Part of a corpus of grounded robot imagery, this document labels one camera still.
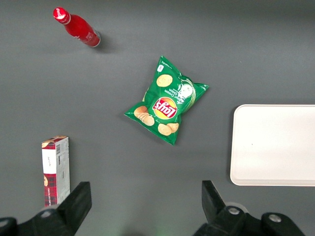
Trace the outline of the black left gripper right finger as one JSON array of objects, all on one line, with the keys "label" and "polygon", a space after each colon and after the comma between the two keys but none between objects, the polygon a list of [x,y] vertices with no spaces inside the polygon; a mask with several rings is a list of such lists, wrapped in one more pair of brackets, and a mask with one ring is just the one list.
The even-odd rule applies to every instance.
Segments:
[{"label": "black left gripper right finger", "polygon": [[300,228],[286,215],[267,212],[260,219],[242,205],[226,204],[213,182],[202,181],[202,207],[207,219],[195,236],[303,236]]}]

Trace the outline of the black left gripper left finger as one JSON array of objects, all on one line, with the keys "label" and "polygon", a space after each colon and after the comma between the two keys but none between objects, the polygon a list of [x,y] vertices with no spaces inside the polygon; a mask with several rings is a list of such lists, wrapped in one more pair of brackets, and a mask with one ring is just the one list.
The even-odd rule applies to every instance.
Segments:
[{"label": "black left gripper left finger", "polygon": [[18,224],[14,217],[0,219],[2,236],[73,236],[92,207],[90,183],[81,182],[59,205],[43,208]]}]

